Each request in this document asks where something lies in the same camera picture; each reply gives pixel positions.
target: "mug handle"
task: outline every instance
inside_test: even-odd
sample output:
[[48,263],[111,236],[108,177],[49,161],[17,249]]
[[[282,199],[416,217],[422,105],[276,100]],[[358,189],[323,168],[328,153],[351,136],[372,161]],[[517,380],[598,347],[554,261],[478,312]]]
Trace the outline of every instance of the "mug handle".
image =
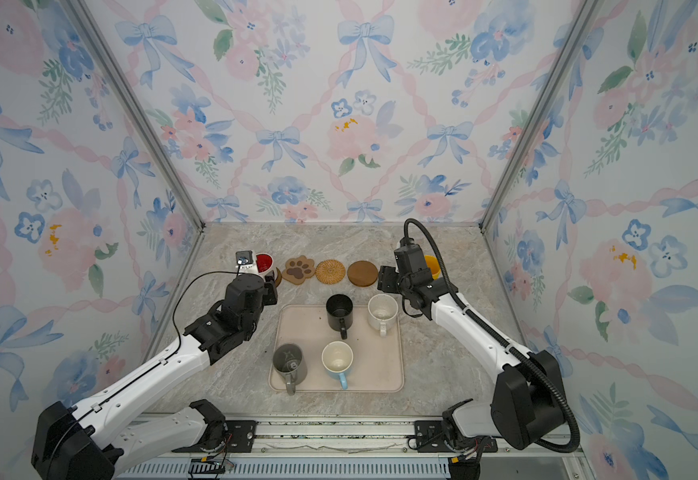
[[293,378],[293,374],[290,372],[285,374],[285,388],[287,389],[288,395],[295,395],[296,394],[295,379]]

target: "floral wallpaper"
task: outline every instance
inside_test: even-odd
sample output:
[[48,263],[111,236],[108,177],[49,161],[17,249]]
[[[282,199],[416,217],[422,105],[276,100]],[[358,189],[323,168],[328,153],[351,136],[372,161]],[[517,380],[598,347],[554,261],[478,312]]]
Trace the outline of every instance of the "floral wallpaper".
[[194,238],[60,5],[0,0],[0,478],[141,363]]
[[698,0],[605,0],[564,80],[493,253],[597,478],[698,477]]
[[286,223],[480,221],[578,6],[88,2],[205,220]]

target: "yellow mug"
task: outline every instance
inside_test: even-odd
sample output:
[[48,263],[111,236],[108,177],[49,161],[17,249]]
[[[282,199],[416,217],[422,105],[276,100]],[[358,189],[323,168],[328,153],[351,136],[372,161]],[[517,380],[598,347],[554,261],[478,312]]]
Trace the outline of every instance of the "yellow mug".
[[440,278],[440,263],[437,262],[436,256],[424,255],[423,258],[427,261],[427,266],[429,270],[432,271],[432,278],[434,280]]

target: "paw print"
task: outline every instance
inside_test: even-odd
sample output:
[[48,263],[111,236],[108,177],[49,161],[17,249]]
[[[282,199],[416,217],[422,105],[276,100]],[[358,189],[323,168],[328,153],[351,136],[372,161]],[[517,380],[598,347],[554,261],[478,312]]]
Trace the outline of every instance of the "paw print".
[[312,278],[314,275],[315,261],[304,255],[285,262],[285,271],[282,272],[282,278],[294,285],[301,285],[307,278]]

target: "marble tabletop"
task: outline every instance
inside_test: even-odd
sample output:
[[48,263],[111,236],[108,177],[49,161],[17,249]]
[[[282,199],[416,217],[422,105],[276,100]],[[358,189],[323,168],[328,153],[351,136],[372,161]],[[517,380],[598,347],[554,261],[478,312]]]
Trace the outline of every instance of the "marble tabletop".
[[[469,302],[488,320],[517,341],[517,322],[509,307],[501,276],[496,272],[485,240],[475,226],[432,226],[448,274]],[[431,254],[426,239],[414,227],[411,236]],[[189,278],[210,270],[234,270],[237,250],[266,252],[275,265],[306,255],[315,264],[336,259],[345,266],[356,260],[394,265],[393,250],[402,226],[223,224],[205,229],[205,240],[192,264]],[[230,281],[227,275],[208,275],[186,293],[176,312],[179,329],[189,325],[220,300]],[[356,305],[367,304],[378,291],[360,288],[344,279],[334,285],[316,277],[302,285],[283,280],[277,306],[261,314],[258,330],[249,342],[210,368],[199,372],[165,394],[147,412],[176,412],[190,402],[207,398],[226,414],[265,415],[408,415],[439,416],[466,398],[489,400],[492,383],[478,361],[442,327],[425,317],[413,319],[400,312],[404,387],[395,393],[298,392],[289,396],[268,384],[280,309],[291,304],[323,304],[334,293],[349,295]],[[175,339],[172,325],[165,328],[160,348]]]

